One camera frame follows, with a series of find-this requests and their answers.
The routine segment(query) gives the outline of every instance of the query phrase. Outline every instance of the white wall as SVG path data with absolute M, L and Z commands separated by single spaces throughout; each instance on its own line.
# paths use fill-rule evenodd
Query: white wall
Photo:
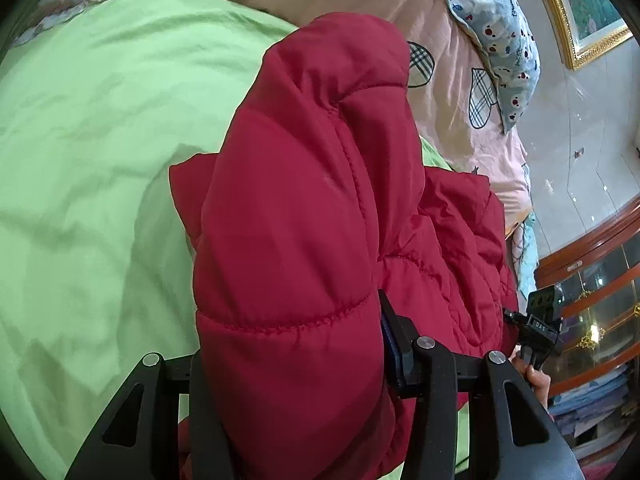
M 536 37 L 541 75 L 518 123 L 531 168 L 540 256 L 556 251 L 640 192 L 632 146 L 640 123 L 640 48 L 634 39 L 567 70 L 542 0 L 518 0 Z M 584 147 L 584 155 L 574 152 Z

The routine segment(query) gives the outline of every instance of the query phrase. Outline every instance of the patterned pillow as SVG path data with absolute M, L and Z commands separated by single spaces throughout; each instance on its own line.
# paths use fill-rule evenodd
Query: patterned pillow
M 536 41 L 517 0 L 447 0 L 450 12 L 481 49 L 497 85 L 507 133 L 529 104 L 540 76 Z

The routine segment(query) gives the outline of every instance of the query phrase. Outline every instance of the hand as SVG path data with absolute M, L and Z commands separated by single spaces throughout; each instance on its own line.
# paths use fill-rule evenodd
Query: hand
M 551 377 L 540 370 L 536 370 L 533 366 L 527 365 L 523 359 L 518 355 L 518 351 L 520 349 L 518 347 L 515 348 L 513 354 L 509 358 L 511 364 L 517 371 L 521 373 L 523 377 L 526 377 L 531 386 L 533 386 L 533 393 L 536 395 L 536 398 L 542 404 L 542 407 L 548 411 L 548 398 L 549 398 L 549 388 L 551 386 Z

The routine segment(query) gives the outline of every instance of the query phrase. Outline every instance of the green blanket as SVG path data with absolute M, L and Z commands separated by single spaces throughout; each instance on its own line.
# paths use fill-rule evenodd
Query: green blanket
M 220 149 L 293 30 L 225 0 L 110 0 L 0 65 L 0 408 L 47 479 L 146 352 L 197 348 L 167 170 Z

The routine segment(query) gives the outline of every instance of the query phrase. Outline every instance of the red jacket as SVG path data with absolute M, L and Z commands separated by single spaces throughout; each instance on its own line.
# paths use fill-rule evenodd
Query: red jacket
M 378 288 L 451 351 L 513 349 L 502 204 L 484 176 L 422 166 L 408 69 L 389 23 L 318 18 L 265 54 L 220 154 L 170 170 L 203 362 L 248 480 L 373 479 L 404 460 L 414 403 L 383 379 Z

